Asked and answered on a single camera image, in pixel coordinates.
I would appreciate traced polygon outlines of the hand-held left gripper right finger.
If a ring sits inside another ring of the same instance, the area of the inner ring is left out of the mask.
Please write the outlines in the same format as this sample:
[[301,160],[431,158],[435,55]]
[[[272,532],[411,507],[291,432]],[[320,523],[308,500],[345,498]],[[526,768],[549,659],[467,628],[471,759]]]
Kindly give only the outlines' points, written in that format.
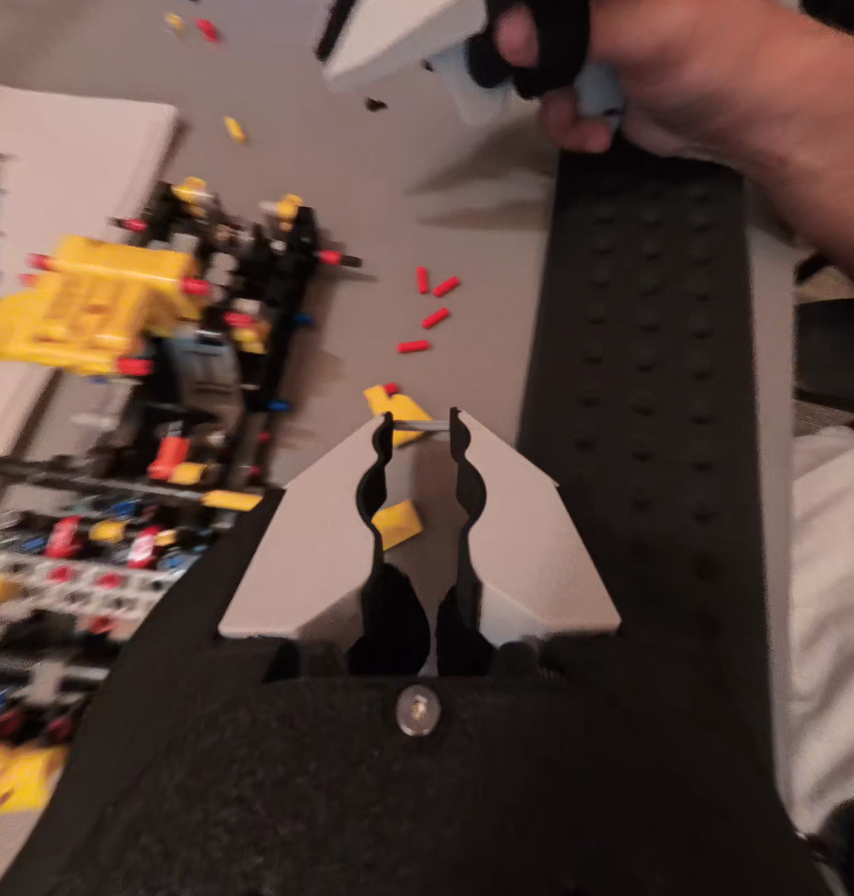
[[489,643],[616,633],[621,616],[553,478],[460,409],[449,411],[462,616]]

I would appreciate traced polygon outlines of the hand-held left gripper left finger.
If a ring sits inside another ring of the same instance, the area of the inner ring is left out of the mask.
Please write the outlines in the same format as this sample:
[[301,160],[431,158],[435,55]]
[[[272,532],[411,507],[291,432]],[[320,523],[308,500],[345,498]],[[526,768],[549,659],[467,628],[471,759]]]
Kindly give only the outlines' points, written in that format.
[[296,476],[218,626],[225,639],[356,641],[361,593],[375,566],[376,532],[359,489],[383,472],[388,415],[373,418]]

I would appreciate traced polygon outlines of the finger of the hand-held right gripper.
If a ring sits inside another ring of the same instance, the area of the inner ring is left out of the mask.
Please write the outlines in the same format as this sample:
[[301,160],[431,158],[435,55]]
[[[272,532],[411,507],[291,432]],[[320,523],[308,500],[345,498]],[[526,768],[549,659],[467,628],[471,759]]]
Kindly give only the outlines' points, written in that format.
[[482,1],[335,2],[316,47],[332,91],[376,83],[482,31]]

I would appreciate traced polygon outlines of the yellow lego beam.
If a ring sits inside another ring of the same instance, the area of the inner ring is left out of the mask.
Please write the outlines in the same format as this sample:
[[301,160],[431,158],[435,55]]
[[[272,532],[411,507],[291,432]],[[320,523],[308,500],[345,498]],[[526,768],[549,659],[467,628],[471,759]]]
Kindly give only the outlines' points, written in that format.
[[[383,385],[375,385],[363,391],[363,397],[372,413],[376,417],[380,417],[387,413],[391,414],[394,420],[432,420],[433,417],[410,396],[403,393],[388,397]],[[401,449],[407,444],[414,442],[425,434],[398,432],[393,433],[393,448]]]

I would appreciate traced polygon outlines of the lego car chassis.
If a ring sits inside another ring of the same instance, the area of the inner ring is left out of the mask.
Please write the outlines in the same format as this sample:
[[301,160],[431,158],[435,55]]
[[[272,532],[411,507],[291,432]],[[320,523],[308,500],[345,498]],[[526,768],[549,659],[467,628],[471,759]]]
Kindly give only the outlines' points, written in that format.
[[299,196],[229,214],[160,182],[116,240],[63,237],[0,299],[0,359],[102,388],[87,447],[0,454],[0,486],[60,501],[0,512],[0,813],[39,812],[102,681],[177,580],[260,500],[304,304],[359,257]]

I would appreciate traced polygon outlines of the person's right forearm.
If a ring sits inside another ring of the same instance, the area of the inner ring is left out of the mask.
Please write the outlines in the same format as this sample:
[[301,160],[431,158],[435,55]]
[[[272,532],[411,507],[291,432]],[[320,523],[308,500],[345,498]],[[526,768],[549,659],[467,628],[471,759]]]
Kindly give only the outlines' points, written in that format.
[[776,36],[766,190],[803,241],[854,281],[854,36],[803,14]]

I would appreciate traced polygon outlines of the yellow lego block piece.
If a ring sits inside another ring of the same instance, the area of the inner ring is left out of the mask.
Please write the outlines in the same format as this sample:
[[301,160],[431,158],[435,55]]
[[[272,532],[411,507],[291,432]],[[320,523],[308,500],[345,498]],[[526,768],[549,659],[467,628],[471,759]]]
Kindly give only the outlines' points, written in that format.
[[384,552],[423,532],[421,516],[411,499],[381,508],[373,515],[371,523],[380,536]]

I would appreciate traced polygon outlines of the lego instruction booklet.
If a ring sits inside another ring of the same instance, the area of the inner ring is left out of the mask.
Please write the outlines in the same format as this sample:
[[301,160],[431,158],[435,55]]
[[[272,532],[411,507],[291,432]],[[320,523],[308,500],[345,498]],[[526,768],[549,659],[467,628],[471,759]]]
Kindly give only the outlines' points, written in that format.
[[63,236],[112,238],[109,219],[144,204],[178,122],[168,104],[0,85],[0,297]]

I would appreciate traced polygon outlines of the person's right hand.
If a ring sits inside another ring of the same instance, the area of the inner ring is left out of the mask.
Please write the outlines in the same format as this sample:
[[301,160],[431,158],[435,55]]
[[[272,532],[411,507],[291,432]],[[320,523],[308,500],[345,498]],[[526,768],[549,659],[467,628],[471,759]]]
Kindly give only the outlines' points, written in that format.
[[834,36],[778,2],[592,2],[590,55],[618,76],[629,140],[762,179],[790,157],[808,63]]

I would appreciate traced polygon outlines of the black dotted floor mat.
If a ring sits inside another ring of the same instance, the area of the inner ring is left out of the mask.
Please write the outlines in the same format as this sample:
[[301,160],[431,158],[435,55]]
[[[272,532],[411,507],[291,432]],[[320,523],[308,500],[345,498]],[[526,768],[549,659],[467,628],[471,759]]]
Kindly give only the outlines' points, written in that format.
[[788,894],[741,179],[563,155],[518,448],[622,618],[558,642],[585,785],[567,894]]

